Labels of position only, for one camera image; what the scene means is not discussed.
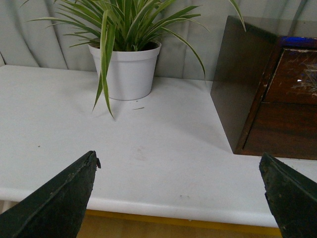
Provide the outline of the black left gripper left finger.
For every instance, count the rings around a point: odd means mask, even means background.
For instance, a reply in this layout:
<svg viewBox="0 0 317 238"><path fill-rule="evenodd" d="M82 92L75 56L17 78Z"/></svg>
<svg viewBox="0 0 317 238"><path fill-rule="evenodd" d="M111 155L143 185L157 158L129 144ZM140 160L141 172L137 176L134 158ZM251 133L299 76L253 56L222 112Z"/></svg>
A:
<svg viewBox="0 0 317 238"><path fill-rule="evenodd" d="M0 216L2 238L75 238L90 199L96 170L89 151Z"/></svg>

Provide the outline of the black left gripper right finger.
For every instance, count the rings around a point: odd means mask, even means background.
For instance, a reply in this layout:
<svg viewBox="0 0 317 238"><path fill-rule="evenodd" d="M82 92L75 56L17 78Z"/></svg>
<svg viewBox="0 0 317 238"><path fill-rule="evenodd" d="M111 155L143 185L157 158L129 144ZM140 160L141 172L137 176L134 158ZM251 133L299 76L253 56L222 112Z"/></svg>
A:
<svg viewBox="0 0 317 238"><path fill-rule="evenodd" d="M317 236L317 183L264 153L259 169L265 198L282 237Z"/></svg>

